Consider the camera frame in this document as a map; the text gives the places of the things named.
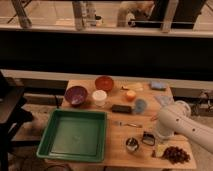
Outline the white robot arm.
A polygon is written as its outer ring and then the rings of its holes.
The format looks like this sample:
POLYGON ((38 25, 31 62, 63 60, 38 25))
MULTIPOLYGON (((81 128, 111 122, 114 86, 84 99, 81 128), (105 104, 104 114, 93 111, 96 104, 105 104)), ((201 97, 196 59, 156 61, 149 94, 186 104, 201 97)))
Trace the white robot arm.
POLYGON ((213 154, 213 128, 190 119, 190 114, 191 108, 184 101, 162 107, 157 112, 156 136, 168 140, 177 132, 213 154))

